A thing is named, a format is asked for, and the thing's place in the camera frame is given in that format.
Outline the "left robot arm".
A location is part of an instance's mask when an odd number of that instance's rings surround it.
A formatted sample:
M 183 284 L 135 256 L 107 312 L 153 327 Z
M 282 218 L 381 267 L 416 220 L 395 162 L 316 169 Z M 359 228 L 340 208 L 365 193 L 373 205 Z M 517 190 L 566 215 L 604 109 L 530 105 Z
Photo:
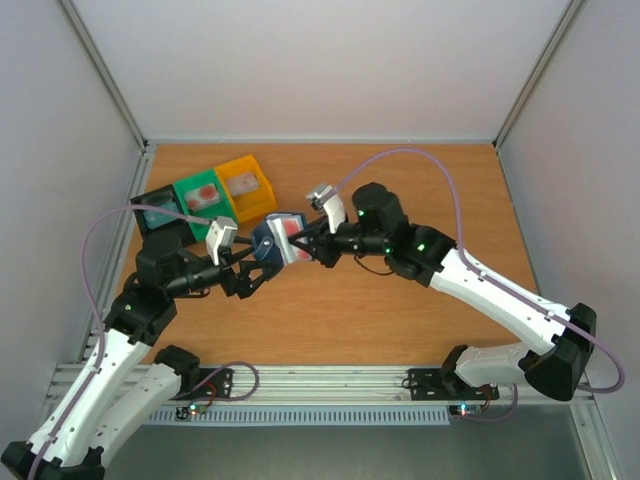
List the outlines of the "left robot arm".
M 118 393 L 176 317 L 176 299 L 213 286 L 247 298 L 276 274 L 278 264 L 260 258 L 252 245 L 232 253 L 233 242 L 223 235 L 216 253 L 199 257 L 172 233 L 144 240 L 135 272 L 101 321 L 100 340 L 64 398 L 29 440 L 12 442 L 2 453 L 16 478 L 101 479 L 153 411 L 199 391 L 198 357 L 169 346 L 135 386 Z

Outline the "blue card holder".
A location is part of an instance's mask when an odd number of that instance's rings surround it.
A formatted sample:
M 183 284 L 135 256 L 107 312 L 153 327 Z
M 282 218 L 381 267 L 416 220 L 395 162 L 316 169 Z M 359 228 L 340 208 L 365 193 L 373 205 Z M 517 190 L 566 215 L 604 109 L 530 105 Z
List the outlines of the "blue card holder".
M 306 217 L 302 213 L 279 212 L 265 217 L 251 232 L 253 256 L 258 262 L 266 262 L 278 274 L 284 267 L 311 256 L 289 243 L 288 237 L 306 228 Z

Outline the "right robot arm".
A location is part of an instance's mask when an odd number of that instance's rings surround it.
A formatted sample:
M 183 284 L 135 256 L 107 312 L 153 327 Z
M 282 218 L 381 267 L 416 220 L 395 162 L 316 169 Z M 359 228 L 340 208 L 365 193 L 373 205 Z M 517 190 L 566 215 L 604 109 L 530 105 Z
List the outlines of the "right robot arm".
M 553 400 L 573 398 L 594 350 L 593 309 L 554 303 L 498 275 L 446 234 L 410 222 L 398 197 L 379 183 L 353 194 L 354 222 L 339 196 L 322 197 L 329 191 L 321 185 L 308 194 L 324 215 L 288 235 L 291 245 L 327 268 L 346 254 L 381 256 L 393 274 L 466 303 L 517 337 L 499 347 L 454 347 L 436 382 L 446 398 L 489 384 L 527 384 Z

